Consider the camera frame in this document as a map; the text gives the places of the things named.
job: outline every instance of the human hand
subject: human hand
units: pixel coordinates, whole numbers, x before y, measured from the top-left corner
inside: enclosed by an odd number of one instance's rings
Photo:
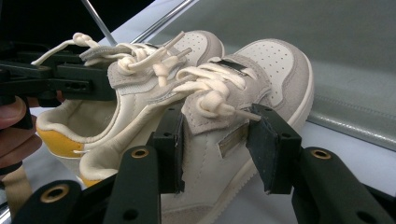
[[[21,120],[26,111],[24,101],[16,97],[11,105],[0,105],[0,168],[16,164],[41,147],[41,139],[31,130],[8,128]]]

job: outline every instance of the brass grommet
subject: brass grommet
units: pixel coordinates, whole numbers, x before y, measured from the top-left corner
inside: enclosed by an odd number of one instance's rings
[[[320,149],[311,150],[311,154],[321,160],[329,160],[332,157],[328,152]]]
[[[44,191],[40,200],[43,203],[54,203],[61,200],[68,192],[69,186],[66,184],[60,184]]]
[[[132,152],[131,156],[132,156],[133,158],[135,158],[135,159],[141,159],[141,158],[147,157],[148,154],[149,154],[149,151],[148,151],[147,149],[145,149],[145,148],[138,148],[138,149],[135,149],[135,150]]]

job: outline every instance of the shoe sole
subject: shoe sole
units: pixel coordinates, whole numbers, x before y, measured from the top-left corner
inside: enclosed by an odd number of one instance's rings
[[[306,56],[305,58],[306,61],[308,62],[308,68],[309,68],[307,91],[305,92],[301,104],[288,120],[288,124],[297,130],[301,130],[303,128],[305,121],[308,118],[309,112],[311,111],[314,100],[314,75],[312,72],[311,62],[309,62]],[[218,201],[215,203],[212,210],[198,223],[199,224],[214,223],[215,220],[219,217],[219,215],[227,207],[227,205],[231,202],[231,200],[235,197],[236,193],[238,193],[239,190],[242,187],[244,187],[246,183],[249,181],[249,179],[253,177],[255,174],[257,174],[256,166],[254,165],[253,159],[249,159],[241,168],[241,170],[230,181],[229,185],[220,195]]]

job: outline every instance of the white shoelace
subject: white shoelace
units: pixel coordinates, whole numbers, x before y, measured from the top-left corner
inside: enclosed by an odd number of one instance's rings
[[[93,41],[90,36],[84,35],[82,33],[75,33],[73,35],[73,39],[66,40],[62,44],[58,45],[57,47],[47,51],[40,58],[38,58],[37,60],[33,61],[32,65],[40,65],[40,64],[42,64],[51,55],[53,55],[56,52],[59,52],[59,51],[65,49],[69,45],[77,45],[77,46],[80,46],[80,47],[90,47],[90,48],[95,48],[95,47],[99,47],[100,46],[98,43]]]
[[[179,62],[180,58],[192,52],[192,49],[190,48],[184,49],[178,55],[171,55],[169,52],[169,49],[172,48],[181,38],[183,38],[184,35],[185,34],[181,32],[174,39],[169,41],[169,43],[158,49],[155,49],[152,46],[146,44],[121,43],[118,44],[117,47],[123,46],[130,49],[130,54],[116,53],[102,55],[99,58],[88,60],[87,62],[85,62],[84,65],[91,66],[96,63],[118,60],[118,66],[120,67],[120,71],[125,76],[130,76],[151,66],[154,70],[155,75],[158,77],[160,87],[166,86],[170,69]],[[77,45],[80,47],[90,48],[100,47],[100,45],[97,42],[93,41],[90,36],[84,35],[82,33],[75,33],[73,35],[73,39],[66,40],[59,46],[47,51],[40,58],[33,61],[32,64],[42,64],[51,55],[61,51],[62,49],[65,49],[69,45]]]
[[[219,58],[213,58],[210,62],[217,62]],[[257,79],[251,68],[242,70],[245,75]],[[224,81],[231,81],[239,90],[244,90],[246,82],[235,73],[215,63],[203,63],[198,67],[187,67],[177,72],[177,79],[182,79],[187,75],[196,76],[195,81],[186,82],[183,85],[175,87],[173,91],[209,91],[201,96],[196,103],[198,113],[205,118],[216,118],[218,116],[230,116],[237,114],[247,119],[260,120],[261,117],[253,113],[238,110],[231,105],[225,104],[230,90],[224,84]]]
[[[158,77],[159,86],[166,86],[169,70],[178,63],[181,57],[192,52],[192,49],[188,48],[181,51],[178,55],[171,56],[169,54],[169,49],[183,36],[184,33],[182,32],[169,43],[155,50],[142,48],[141,46],[137,48],[137,45],[123,44],[124,47],[130,48],[134,54],[123,57],[118,61],[122,74],[129,76],[152,66],[155,75]]]

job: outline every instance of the white sneaker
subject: white sneaker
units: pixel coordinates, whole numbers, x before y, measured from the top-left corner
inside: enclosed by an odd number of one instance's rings
[[[33,64],[41,64],[70,44],[91,47],[80,54],[87,66],[115,62],[108,67],[108,76],[117,94],[117,101],[112,102],[66,100],[37,118],[37,132],[49,151],[76,175],[81,156],[122,132],[145,108],[147,98],[159,85],[173,82],[176,72],[183,67],[224,54],[222,43],[205,31],[180,34],[162,47],[149,44],[105,47],[86,35],[76,34],[73,40],[63,42]]]
[[[177,81],[158,89],[128,127],[84,155],[85,182],[114,175],[124,150],[146,144],[139,136],[147,140],[160,120],[157,111],[184,97],[185,190],[162,195],[163,223],[212,223],[257,172],[245,144],[248,119],[259,118],[246,110],[253,103],[269,105],[299,131],[312,106],[313,73],[302,52],[274,39],[181,69]]]
[[[260,40],[224,60],[244,65],[245,74],[223,74],[206,64],[178,74],[203,78],[197,80],[209,91],[190,95],[182,108],[186,121],[185,190],[162,195],[163,224],[213,223],[257,172],[246,148],[248,120],[235,115],[233,108],[246,110],[253,103],[271,106],[296,131],[301,130],[311,109],[311,65],[294,46],[274,39]],[[204,78],[209,76],[207,71],[217,71],[215,78]],[[217,76],[225,78],[223,87],[210,87],[215,86],[215,80],[219,82]]]

